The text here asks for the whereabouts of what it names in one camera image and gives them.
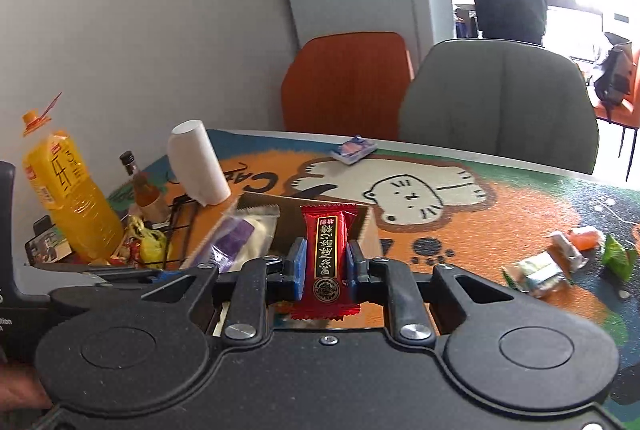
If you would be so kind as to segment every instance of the black label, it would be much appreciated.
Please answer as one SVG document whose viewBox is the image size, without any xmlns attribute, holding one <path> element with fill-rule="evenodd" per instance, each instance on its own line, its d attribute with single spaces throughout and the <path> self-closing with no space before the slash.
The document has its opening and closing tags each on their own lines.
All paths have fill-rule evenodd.
<svg viewBox="0 0 640 430">
<path fill-rule="evenodd" d="M 316 228 L 316 278 L 335 278 L 338 217 L 320 217 Z"/>
</svg>

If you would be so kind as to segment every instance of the red candy wrapper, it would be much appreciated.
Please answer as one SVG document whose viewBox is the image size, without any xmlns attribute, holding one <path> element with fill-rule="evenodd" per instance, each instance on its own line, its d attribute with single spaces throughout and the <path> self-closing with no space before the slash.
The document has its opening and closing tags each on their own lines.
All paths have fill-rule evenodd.
<svg viewBox="0 0 640 430">
<path fill-rule="evenodd" d="M 346 282 L 347 233 L 358 212 L 355 204 L 301 206 L 306 223 L 306 275 L 302 300 L 294 320 L 342 320 L 360 306 L 351 299 Z"/>
</svg>

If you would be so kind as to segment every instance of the cartoon cat illustration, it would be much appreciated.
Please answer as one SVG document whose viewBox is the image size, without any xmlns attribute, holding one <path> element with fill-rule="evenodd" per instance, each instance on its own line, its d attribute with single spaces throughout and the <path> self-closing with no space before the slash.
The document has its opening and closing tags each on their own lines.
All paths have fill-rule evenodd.
<svg viewBox="0 0 640 430">
<path fill-rule="evenodd" d="M 353 166 L 319 161 L 305 172 L 290 184 L 295 190 L 322 187 L 325 197 L 376 204 L 391 225 L 431 223 L 446 206 L 471 206 L 487 198 L 474 176 L 456 166 L 372 158 Z"/>
</svg>

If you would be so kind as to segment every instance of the orange juice bottle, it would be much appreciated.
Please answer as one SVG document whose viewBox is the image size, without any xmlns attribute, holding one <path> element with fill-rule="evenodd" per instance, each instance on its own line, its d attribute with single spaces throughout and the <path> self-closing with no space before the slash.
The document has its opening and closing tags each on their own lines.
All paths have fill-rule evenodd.
<svg viewBox="0 0 640 430">
<path fill-rule="evenodd" d="M 83 259 L 108 259 L 122 239 L 120 220 L 92 181 L 69 134 L 52 126 L 47 112 L 22 119 L 28 151 L 22 165 L 42 205 Z"/>
</svg>

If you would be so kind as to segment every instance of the paper towel roll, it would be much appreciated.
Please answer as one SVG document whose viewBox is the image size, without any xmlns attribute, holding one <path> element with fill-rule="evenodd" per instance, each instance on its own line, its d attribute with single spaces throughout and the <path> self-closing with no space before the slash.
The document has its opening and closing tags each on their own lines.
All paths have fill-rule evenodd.
<svg viewBox="0 0 640 430">
<path fill-rule="evenodd" d="M 231 195 L 202 121 L 194 119 L 175 127 L 167 154 L 180 184 L 201 205 L 219 204 Z"/>
</svg>

